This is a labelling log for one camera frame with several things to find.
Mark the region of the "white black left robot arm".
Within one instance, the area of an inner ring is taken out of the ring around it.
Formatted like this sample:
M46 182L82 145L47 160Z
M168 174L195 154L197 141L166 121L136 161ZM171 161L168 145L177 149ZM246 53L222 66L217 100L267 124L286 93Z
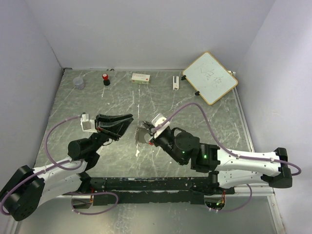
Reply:
M71 141L65 159L53 160L46 148L49 165L18 168L0 192L0 212L3 215L22 221L38 206L59 195L88 193L91 178L86 172L97 164L100 157L97 151L106 142L118 141L134 120L132 114L98 114L95 119L90 119L83 113L69 117L63 123L74 119L79 119L82 130L91 135Z

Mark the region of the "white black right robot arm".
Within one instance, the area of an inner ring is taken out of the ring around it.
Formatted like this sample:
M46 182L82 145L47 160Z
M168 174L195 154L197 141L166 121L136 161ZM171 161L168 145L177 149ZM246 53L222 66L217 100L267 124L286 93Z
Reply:
M179 165L189 164L192 170L208 173L207 189L212 194L237 185L263 183L272 188L290 188L293 177L287 165L287 152L254 153L222 149L180 128L162 127L156 132L150 122L143 126L150 135L149 143L160 147Z

